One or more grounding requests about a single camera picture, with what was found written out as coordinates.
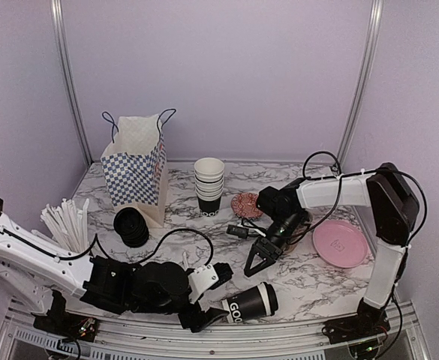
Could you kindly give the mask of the stack of paper cups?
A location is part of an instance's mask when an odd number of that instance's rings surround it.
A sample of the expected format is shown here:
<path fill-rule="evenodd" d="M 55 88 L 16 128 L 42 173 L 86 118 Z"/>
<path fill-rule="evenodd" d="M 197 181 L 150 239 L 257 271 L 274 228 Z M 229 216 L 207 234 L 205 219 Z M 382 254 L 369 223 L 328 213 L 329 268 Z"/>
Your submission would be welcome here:
<path fill-rule="evenodd" d="M 225 164 L 214 157 L 204 157 L 194 163 L 195 193 L 204 217 L 218 214 L 224 190 Z"/>

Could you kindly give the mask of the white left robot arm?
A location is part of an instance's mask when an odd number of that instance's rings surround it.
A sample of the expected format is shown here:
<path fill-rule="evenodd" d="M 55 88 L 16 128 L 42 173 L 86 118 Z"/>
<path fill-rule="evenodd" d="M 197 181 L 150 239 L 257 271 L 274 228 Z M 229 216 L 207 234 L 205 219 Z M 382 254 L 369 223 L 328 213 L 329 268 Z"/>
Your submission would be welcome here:
<path fill-rule="evenodd" d="M 227 317 L 203 310 L 200 298 L 232 278 L 229 264 L 184 269 L 174 262 L 126 263 L 86 250 L 74 253 L 33 235 L 3 212 L 0 198 L 0 279 L 29 306 L 34 327 L 91 341 L 98 321 L 66 311 L 66 296 L 113 314 L 175 314 L 193 333 Z"/>

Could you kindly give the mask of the stack of black lids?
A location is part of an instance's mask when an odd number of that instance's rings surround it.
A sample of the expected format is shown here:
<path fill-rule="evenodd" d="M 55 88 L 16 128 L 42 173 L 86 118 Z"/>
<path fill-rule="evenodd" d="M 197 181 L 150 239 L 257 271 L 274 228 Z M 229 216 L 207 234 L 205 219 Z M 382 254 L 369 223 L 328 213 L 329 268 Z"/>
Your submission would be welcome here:
<path fill-rule="evenodd" d="M 113 228 L 130 248 L 142 247 L 149 240 L 149 228 L 144 217 L 132 207 L 121 209 L 113 220 Z"/>

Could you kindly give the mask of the right aluminium frame post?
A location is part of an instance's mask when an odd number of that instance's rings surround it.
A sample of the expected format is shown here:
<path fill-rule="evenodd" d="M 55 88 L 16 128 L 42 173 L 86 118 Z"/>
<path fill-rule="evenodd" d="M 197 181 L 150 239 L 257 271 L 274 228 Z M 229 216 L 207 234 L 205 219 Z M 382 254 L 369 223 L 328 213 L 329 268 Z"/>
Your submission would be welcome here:
<path fill-rule="evenodd" d="M 377 42 L 380 34 L 380 23 L 383 15 L 384 1 L 374 0 L 371 2 L 368 28 L 365 37 L 365 46 L 362 52 L 362 59 L 359 67 L 359 75 L 356 81 L 356 88 L 353 93 L 353 100 L 347 116 L 346 125 L 338 147 L 337 158 L 341 167 L 344 167 L 347 153 L 353 140 L 355 128 L 359 121 L 359 114 L 368 80 L 371 76 L 374 65 L 374 57 L 377 51 Z"/>

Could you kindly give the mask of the red patterned ceramic bowl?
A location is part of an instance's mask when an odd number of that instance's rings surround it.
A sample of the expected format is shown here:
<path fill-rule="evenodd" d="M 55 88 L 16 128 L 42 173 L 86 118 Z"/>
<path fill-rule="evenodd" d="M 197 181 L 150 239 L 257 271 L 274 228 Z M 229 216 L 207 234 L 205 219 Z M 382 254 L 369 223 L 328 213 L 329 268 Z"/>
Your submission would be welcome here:
<path fill-rule="evenodd" d="M 260 218 L 263 215 L 263 212 L 256 207 L 257 198 L 257 193 L 238 193 L 230 201 L 233 213 L 239 218 L 247 218 L 251 220 Z"/>

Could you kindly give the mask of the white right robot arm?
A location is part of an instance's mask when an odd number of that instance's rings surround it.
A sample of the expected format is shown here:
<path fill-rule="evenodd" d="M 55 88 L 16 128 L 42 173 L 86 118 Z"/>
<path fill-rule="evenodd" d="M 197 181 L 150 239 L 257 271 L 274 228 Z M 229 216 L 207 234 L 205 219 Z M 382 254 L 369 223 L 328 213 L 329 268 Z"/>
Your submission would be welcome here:
<path fill-rule="evenodd" d="M 350 328 L 366 336 L 380 323 L 380 314 L 389 304 L 406 263 L 411 239 L 419 232 L 416 219 L 426 211 L 425 199 L 417 199 L 410 187 L 413 177 L 393 163 L 377 169 L 350 174 L 300 177 L 281 189 L 262 189 L 256 207 L 272 224 L 251 246 L 245 267 L 252 277 L 274 265 L 285 246 L 298 238 L 296 229 L 305 224 L 311 209 L 339 206 L 370 208 L 377 238 L 374 268 Z"/>

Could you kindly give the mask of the aluminium frame post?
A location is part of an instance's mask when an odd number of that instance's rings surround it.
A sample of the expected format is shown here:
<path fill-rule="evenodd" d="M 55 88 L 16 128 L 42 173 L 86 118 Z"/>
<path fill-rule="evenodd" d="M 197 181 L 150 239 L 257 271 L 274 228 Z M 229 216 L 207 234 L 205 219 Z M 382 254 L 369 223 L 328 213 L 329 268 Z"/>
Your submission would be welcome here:
<path fill-rule="evenodd" d="M 56 45 L 59 53 L 59 63 L 62 70 L 62 77 L 65 84 L 66 96 L 73 118 L 74 128 L 77 133 L 80 149 L 84 162 L 90 167 L 94 161 L 92 151 L 86 136 L 86 129 L 80 112 L 80 105 L 77 98 L 77 92 L 74 86 L 74 76 L 71 68 L 71 60 L 68 52 L 68 42 L 65 30 L 65 22 L 62 10 L 62 1 L 52 0 L 50 8 L 53 19 L 53 29 L 55 32 Z"/>
<path fill-rule="evenodd" d="M 346 125 L 338 147 L 337 158 L 341 167 L 344 167 L 347 153 L 353 140 L 355 128 L 359 121 L 359 114 L 368 80 L 371 76 L 374 65 L 374 57 L 377 51 L 377 42 L 380 34 L 380 23 L 383 15 L 384 1 L 374 0 L 371 2 L 368 28 L 365 37 L 365 46 L 362 52 L 362 59 L 359 67 L 359 75 L 356 81 L 356 88 L 353 93 L 353 100 L 347 116 Z"/>

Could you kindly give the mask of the bundle of white straws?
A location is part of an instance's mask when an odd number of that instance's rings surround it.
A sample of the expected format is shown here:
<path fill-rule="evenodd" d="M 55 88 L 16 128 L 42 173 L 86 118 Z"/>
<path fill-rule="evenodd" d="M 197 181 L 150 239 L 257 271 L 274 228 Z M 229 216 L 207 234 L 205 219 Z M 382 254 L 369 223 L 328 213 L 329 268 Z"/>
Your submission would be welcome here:
<path fill-rule="evenodd" d="M 77 206 L 73 199 L 63 199 L 61 205 L 49 204 L 41 211 L 41 221 L 47 226 L 51 236 L 33 229 L 32 234 L 59 247 L 82 253 L 90 243 L 88 240 L 88 210 L 90 199 Z"/>

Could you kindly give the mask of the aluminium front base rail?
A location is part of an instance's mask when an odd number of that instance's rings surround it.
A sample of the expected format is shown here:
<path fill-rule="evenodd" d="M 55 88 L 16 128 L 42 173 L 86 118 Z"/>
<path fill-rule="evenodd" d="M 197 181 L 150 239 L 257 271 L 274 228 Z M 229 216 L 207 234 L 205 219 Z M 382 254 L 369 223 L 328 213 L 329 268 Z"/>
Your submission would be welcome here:
<path fill-rule="evenodd" d="M 213 325 L 192 334 L 171 317 L 96 316 L 92 342 L 82 341 L 82 359 L 358 359 L 376 350 L 382 359 L 429 359 L 411 302 L 387 308 L 387 334 L 332 344 L 324 319 Z"/>

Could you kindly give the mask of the pink round plate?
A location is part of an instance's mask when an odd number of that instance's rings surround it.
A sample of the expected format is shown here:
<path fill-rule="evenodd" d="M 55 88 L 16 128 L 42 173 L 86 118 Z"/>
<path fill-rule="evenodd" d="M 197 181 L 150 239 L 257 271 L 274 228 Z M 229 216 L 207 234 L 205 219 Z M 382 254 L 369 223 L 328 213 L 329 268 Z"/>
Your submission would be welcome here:
<path fill-rule="evenodd" d="M 363 263 L 368 255 L 365 236 L 345 220 L 326 220 L 312 235 L 314 249 L 326 263 L 352 269 Z"/>

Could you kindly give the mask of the black paper coffee cup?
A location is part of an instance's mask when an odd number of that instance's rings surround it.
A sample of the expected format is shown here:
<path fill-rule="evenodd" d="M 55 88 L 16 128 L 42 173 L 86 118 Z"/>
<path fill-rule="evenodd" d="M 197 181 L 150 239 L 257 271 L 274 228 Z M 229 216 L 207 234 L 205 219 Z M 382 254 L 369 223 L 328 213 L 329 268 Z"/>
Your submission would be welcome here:
<path fill-rule="evenodd" d="M 266 286 L 261 283 L 222 301 L 228 323 L 243 323 L 271 314 Z"/>

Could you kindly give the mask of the checkered paper takeout bag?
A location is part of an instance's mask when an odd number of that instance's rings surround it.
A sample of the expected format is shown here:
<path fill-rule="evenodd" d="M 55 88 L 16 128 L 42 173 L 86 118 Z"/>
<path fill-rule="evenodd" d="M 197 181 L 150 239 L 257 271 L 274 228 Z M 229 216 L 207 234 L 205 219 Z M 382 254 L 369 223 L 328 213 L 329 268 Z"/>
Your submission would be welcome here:
<path fill-rule="evenodd" d="M 112 125 L 111 142 L 101 155 L 101 165 L 114 211 L 131 207 L 150 228 L 164 225 L 168 192 L 164 126 L 176 113 L 169 108 L 151 116 L 102 118 Z"/>

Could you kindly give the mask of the left aluminium frame post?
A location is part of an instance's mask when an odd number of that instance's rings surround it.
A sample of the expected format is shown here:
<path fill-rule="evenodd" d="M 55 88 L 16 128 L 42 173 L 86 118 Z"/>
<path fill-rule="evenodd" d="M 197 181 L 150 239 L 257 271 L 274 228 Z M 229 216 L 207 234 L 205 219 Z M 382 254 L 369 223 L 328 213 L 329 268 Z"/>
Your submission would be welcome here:
<path fill-rule="evenodd" d="M 62 10 L 62 1 L 52 0 L 50 8 L 53 19 L 53 29 L 55 32 L 56 45 L 59 53 L 59 63 L 62 70 L 62 77 L 65 84 L 66 96 L 73 118 L 74 128 L 77 133 L 80 149 L 84 162 L 90 167 L 94 161 L 92 151 L 86 136 L 86 129 L 80 112 L 80 105 L 77 98 L 77 92 L 74 86 L 74 76 L 71 68 L 71 60 L 68 52 L 68 42 L 65 30 L 65 22 Z"/>

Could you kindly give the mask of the black plastic cup lid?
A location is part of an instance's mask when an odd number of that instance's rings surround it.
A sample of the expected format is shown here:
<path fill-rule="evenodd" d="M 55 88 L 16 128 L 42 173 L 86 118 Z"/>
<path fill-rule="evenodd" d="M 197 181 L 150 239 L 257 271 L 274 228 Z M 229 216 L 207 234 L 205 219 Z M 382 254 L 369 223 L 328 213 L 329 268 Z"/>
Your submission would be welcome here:
<path fill-rule="evenodd" d="M 273 286 L 269 283 L 262 282 L 260 285 L 260 294 L 265 307 L 266 315 L 272 316 L 278 310 L 278 299 Z"/>

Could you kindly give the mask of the brown cardboard cup carrier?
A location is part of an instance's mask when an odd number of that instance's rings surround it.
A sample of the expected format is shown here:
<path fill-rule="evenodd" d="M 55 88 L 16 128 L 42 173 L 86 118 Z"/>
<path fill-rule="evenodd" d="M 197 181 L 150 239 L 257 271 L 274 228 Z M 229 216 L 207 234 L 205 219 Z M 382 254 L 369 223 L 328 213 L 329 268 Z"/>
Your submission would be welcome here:
<path fill-rule="evenodd" d="M 313 217 L 310 212 L 306 212 L 305 218 L 299 226 L 293 231 L 292 236 L 287 240 L 284 253 L 289 254 L 293 252 L 296 246 L 306 237 L 312 225 Z"/>

